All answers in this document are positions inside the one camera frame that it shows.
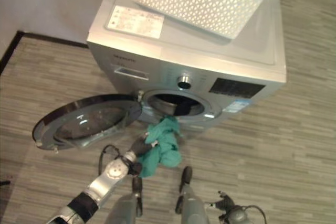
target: black baseboard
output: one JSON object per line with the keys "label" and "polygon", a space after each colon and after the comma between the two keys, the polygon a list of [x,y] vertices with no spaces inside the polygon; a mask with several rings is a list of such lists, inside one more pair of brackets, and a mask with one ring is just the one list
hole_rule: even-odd
{"label": "black baseboard", "polygon": [[82,48],[89,48],[87,44],[80,43],[80,42],[74,42],[71,40],[66,40],[66,39],[59,39],[59,38],[54,38],[46,35],[41,35],[41,34],[33,34],[33,33],[24,33],[24,36],[27,38],[33,38],[33,39],[40,39],[40,40],[45,40],[45,41],[50,41],[50,42],[55,42],[63,45],[69,45],[69,46],[74,46],[74,47],[82,47]]}
{"label": "black baseboard", "polygon": [[40,34],[25,33],[24,31],[17,31],[0,61],[0,75],[4,71],[7,63],[9,62],[11,56],[14,53],[15,48],[21,41],[22,37],[40,39],[44,41],[50,41],[50,42],[55,42],[55,43],[68,45],[68,46],[74,46],[74,47],[88,48],[88,45],[84,43],[74,42],[74,41],[66,40],[66,39],[54,38],[54,37],[40,35]]}

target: instruction sticker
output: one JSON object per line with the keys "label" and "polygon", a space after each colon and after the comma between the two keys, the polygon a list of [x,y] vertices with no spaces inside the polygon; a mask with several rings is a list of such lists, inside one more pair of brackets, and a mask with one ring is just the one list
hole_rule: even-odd
{"label": "instruction sticker", "polygon": [[107,28],[159,39],[164,16],[116,5]]}
{"label": "instruction sticker", "polygon": [[250,104],[251,102],[247,100],[236,100],[233,103],[231,103],[228,107],[223,109],[223,112],[237,113],[243,108],[249,106]]}

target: brand logo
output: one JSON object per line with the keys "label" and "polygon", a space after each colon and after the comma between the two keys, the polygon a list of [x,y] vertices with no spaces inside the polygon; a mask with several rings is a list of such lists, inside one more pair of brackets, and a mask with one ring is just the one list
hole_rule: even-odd
{"label": "brand logo", "polygon": [[130,58],[126,58],[124,56],[119,56],[119,55],[113,55],[115,58],[117,58],[118,60],[126,60],[126,61],[130,61],[130,62],[135,62],[135,60],[130,59]]}

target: front-loading washing machine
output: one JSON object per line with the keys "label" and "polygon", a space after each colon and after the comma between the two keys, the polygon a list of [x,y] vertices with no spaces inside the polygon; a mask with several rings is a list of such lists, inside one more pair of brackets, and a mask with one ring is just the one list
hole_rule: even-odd
{"label": "front-loading washing machine", "polygon": [[67,104],[33,130],[38,147],[85,147],[134,120],[176,116],[204,130],[286,82],[279,0],[264,0],[234,40],[165,17],[131,0],[103,0],[88,46],[118,94]]}

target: wood-grain floor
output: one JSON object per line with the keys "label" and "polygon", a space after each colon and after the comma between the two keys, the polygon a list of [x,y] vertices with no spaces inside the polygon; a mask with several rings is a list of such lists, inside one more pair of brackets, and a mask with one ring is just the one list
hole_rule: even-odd
{"label": "wood-grain floor", "polygon": [[[288,83],[218,127],[185,133],[182,164],[160,167],[144,181],[144,216],[137,223],[180,223],[174,207],[185,165],[194,167],[192,186],[205,201],[223,190],[238,204],[259,205],[269,223],[336,222],[336,2],[281,4]],[[54,154],[34,146],[31,130],[46,113],[113,92],[88,49],[22,39],[1,76],[0,179],[12,180],[0,188],[2,223],[44,223],[95,178],[104,145],[125,151],[144,129],[135,123],[83,151]],[[89,223],[103,223],[130,183]],[[209,212],[212,223],[217,214]],[[262,223],[253,210],[251,216]]]}

